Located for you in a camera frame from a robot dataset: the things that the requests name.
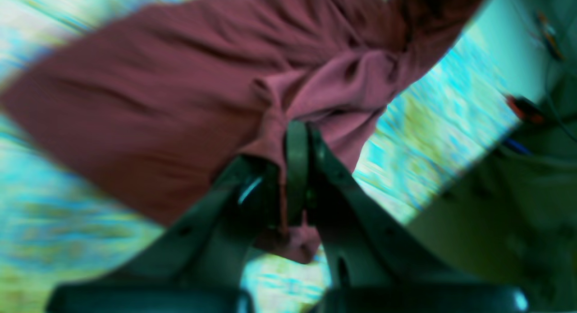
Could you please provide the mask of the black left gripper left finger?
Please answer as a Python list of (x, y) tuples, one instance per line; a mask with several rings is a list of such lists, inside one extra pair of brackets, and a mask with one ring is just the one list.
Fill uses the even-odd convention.
[(239, 156), (146, 249), (95, 278), (57, 286), (47, 313), (253, 313), (241, 288), (254, 239), (277, 223), (278, 167)]

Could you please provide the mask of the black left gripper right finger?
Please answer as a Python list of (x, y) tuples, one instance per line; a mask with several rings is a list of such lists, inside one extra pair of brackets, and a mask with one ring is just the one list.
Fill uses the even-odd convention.
[(286, 222), (315, 226), (332, 286), (314, 313), (525, 313), (517, 286), (450, 267), (370, 198), (320, 132), (286, 132)]

